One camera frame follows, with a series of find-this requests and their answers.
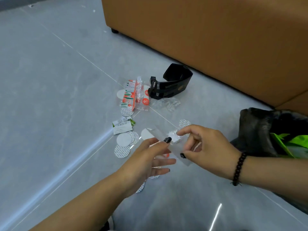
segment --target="bracelet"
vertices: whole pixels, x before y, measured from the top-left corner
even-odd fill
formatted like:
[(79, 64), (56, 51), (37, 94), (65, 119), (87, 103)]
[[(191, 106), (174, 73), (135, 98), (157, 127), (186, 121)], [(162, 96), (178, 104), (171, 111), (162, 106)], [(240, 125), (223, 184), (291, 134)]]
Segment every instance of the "bracelet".
[(237, 186), (239, 184), (238, 178), (240, 177), (242, 165), (243, 165), (243, 162), (246, 159), (246, 157), (247, 157), (247, 154), (245, 152), (242, 152), (241, 157), (238, 159), (237, 166), (236, 166), (234, 176), (233, 176), (233, 180), (232, 180), (233, 186)]

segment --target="black nail polish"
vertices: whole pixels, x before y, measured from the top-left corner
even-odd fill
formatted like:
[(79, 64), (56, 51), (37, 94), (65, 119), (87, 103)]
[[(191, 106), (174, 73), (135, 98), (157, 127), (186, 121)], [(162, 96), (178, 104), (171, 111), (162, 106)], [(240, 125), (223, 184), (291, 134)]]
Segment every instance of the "black nail polish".
[(172, 138), (171, 138), (171, 137), (167, 137), (167, 138), (165, 138), (165, 139), (164, 139), (164, 142), (165, 142), (165, 143), (170, 143), (170, 142), (171, 142), (171, 140), (172, 140)]

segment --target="black trash bag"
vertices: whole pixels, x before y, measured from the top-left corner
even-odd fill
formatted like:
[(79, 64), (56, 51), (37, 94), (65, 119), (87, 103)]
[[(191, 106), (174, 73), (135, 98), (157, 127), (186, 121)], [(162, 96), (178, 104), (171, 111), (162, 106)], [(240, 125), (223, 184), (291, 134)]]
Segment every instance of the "black trash bag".
[[(240, 116), (238, 138), (231, 141), (239, 151), (259, 157), (287, 155), (271, 139), (269, 133), (290, 134), (290, 137), (308, 135), (308, 117), (292, 111), (267, 111), (256, 108), (243, 109)], [(308, 206), (277, 194), (285, 201), (308, 214)]]

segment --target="forearm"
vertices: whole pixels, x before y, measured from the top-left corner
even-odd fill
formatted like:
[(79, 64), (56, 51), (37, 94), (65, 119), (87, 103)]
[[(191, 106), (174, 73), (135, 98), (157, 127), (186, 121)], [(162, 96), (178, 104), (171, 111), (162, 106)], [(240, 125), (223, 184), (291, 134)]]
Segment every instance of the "forearm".
[(308, 204), (308, 160), (248, 156), (240, 182)]
[(125, 198), (116, 173), (61, 207), (31, 231), (97, 231)]

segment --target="sofa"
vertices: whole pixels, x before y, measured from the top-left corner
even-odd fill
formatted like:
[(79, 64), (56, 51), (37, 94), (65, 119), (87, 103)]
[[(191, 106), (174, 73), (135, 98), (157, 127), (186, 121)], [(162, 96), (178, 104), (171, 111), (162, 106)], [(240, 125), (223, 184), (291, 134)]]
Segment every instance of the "sofa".
[(102, 0), (106, 25), (276, 109), (308, 115), (308, 0)]

